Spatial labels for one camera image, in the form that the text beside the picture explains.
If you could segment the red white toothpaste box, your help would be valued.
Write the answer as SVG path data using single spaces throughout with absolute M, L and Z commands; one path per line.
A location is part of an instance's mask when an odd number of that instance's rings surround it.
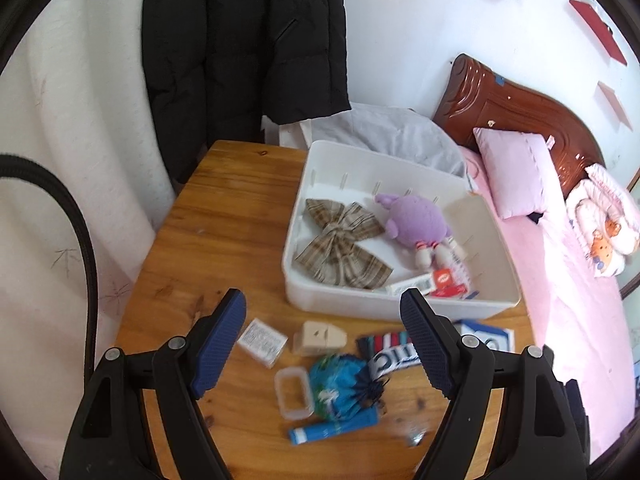
M 436 284 L 433 274 L 425 273 L 413 278 L 393 282 L 376 288 L 374 292 L 388 296 L 400 296 L 406 290 L 416 288 L 422 295 L 429 295 L 436 290 Z

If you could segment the clear plastic container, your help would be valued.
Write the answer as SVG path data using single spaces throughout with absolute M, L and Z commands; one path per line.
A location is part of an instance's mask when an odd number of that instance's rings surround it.
M 301 366 L 278 370 L 274 375 L 274 391 L 282 417 L 291 422 L 304 420 L 314 414 L 308 372 Z

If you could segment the beige plastic adapter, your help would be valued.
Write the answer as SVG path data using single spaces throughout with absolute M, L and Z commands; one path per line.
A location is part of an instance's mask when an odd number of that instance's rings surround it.
M 293 353 L 296 356 L 324 356 L 342 350 L 346 344 L 344 330 L 325 322 L 306 321 L 294 335 Z

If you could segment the brown wooden headboard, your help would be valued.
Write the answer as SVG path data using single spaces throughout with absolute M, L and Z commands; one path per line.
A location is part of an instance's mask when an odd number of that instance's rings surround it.
M 504 78 L 465 53 L 452 63 L 433 122 L 474 152 L 478 150 L 474 128 L 552 136 L 551 158 L 564 195 L 587 177 L 587 167 L 604 164 L 596 138 L 568 107 Z

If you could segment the white printed small box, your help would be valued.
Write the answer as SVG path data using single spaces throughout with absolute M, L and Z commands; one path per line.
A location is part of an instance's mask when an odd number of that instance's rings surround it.
M 288 337 L 254 318 L 236 342 L 241 349 L 267 368 L 273 368 L 288 342 Z

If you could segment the blue patterned cloth pouch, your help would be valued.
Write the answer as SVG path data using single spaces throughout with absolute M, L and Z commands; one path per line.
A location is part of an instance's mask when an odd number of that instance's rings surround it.
M 309 371 L 314 414 L 341 422 L 381 401 L 386 379 L 373 379 L 367 361 L 345 353 L 322 356 Z

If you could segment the purple plush toy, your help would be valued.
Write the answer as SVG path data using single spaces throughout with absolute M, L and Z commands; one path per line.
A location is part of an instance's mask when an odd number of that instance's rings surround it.
M 457 257 L 466 257 L 439 206 L 431 200 L 414 194 L 378 193 L 374 201 L 387 211 L 384 222 L 387 237 L 413 250 L 419 270 L 431 270 L 438 245 L 445 245 Z

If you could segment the striped elastic band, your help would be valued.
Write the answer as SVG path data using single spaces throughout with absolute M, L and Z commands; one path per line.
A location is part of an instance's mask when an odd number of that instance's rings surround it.
M 389 332 L 362 336 L 356 340 L 360 356 L 368 362 L 373 380 L 421 364 L 409 334 Z

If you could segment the small red white box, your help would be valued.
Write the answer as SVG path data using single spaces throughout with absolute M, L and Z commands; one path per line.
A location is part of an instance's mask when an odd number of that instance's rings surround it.
M 435 288 L 430 296 L 449 299 L 470 300 L 478 295 L 478 290 L 465 281 L 459 281 L 449 269 L 439 269 L 432 273 Z

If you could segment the grey cloth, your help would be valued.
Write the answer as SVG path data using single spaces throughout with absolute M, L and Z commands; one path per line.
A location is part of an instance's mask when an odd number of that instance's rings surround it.
M 394 156 L 446 172 L 468 175 L 454 140 L 430 118 L 410 108 L 352 103 L 350 110 L 300 123 L 308 144 L 326 140 Z

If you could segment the blue tube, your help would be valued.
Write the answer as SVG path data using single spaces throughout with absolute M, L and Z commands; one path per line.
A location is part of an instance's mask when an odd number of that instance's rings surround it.
M 376 426 L 379 419 L 378 409 L 375 406 L 371 406 L 350 419 L 336 420 L 335 422 L 318 422 L 318 424 L 290 429 L 288 430 L 288 438 L 292 445 L 317 442 Z

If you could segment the white plastic storage bin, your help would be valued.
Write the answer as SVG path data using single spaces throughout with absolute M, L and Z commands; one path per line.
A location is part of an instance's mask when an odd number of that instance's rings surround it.
M 308 151 L 282 266 L 293 306 L 349 318 L 396 321 L 413 286 L 453 321 L 521 300 L 495 217 L 463 179 L 330 141 Z

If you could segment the pink pillow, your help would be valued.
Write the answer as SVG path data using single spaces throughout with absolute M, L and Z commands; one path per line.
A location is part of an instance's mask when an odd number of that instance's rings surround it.
M 474 128 L 492 201 L 503 219 L 544 214 L 554 166 L 539 133 Z

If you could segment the black hanging jacket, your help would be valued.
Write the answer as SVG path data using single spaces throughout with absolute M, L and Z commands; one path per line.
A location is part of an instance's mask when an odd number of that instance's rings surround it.
M 344 0 L 143 0 L 156 140 L 181 188 L 219 140 L 349 110 Z

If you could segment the plaid fabric bow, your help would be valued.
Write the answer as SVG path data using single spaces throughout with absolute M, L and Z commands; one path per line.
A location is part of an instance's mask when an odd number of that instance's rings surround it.
M 295 257 L 296 264 L 314 281 L 338 287 L 377 289 L 393 269 L 359 245 L 385 233 L 372 212 L 358 203 L 305 200 L 306 213 L 318 235 Z

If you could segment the pink cartoon blanket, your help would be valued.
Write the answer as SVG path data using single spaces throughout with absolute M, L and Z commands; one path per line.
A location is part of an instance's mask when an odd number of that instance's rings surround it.
M 567 195 L 567 217 L 594 276 L 612 278 L 639 250 L 639 207 L 600 164 L 586 175 Z

